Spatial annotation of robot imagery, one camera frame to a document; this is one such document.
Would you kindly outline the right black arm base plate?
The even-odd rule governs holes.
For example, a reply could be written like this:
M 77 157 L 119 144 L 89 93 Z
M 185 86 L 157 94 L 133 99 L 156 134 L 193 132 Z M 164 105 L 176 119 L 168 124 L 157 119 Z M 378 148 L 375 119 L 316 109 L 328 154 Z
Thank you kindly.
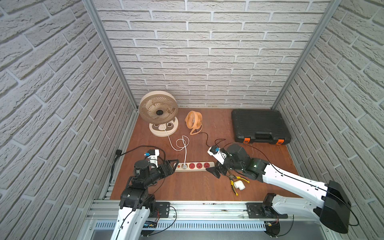
M 250 219 L 287 219 L 288 215 L 278 214 L 271 206 L 263 203 L 246 203 L 247 213 Z

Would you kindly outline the white pipe elbow fitting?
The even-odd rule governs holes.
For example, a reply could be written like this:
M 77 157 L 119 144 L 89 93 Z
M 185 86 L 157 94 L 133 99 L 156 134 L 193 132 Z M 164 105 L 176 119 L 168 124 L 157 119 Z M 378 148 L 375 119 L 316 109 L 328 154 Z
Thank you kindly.
M 244 190 L 246 187 L 242 181 L 236 181 L 234 182 L 235 189 L 238 189 L 240 191 Z

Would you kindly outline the beige red power strip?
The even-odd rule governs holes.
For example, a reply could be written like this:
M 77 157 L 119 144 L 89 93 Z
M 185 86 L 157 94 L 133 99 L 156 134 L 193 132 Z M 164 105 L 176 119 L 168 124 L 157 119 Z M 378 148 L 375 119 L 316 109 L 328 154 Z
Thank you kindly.
M 207 168 L 214 167 L 214 162 L 189 162 L 189 163 L 179 163 L 176 167 L 175 172 L 201 172 L 206 171 Z

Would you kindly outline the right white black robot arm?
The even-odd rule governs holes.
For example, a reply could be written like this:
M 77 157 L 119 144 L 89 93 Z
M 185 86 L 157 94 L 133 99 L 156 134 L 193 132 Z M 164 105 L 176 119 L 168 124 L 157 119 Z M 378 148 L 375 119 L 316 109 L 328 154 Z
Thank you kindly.
M 276 167 L 268 160 L 250 157 L 237 145 L 227 149 L 209 147 L 207 153 L 216 159 L 214 167 L 207 171 L 216 178 L 231 176 L 230 171 L 241 175 L 241 179 L 254 180 L 285 189 L 299 198 L 285 198 L 268 194 L 264 204 L 276 214 L 298 214 L 320 221 L 321 224 L 340 234 L 349 231 L 352 205 L 342 186 L 335 182 L 317 182 Z

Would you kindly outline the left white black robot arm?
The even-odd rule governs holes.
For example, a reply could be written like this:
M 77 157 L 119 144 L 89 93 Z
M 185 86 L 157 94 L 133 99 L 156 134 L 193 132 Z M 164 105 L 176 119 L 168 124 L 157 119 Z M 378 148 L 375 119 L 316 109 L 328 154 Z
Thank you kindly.
M 170 203 L 161 203 L 161 206 L 156 208 L 155 196 L 149 194 L 148 188 L 171 176 L 178 163 L 179 160 L 168 160 L 158 167 L 149 160 L 135 163 L 134 175 L 121 195 L 112 240 L 137 240 L 151 214 L 163 218 L 169 216 L 169 210 L 172 208 Z

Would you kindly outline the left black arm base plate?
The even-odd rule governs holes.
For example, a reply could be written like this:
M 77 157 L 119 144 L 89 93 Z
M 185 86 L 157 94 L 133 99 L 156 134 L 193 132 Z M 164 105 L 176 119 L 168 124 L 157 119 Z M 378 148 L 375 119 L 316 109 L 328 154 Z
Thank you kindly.
M 133 208 L 121 209 L 121 218 L 128 221 L 150 220 L 156 222 L 160 218 L 167 218 L 169 212 L 169 202 L 140 203 Z

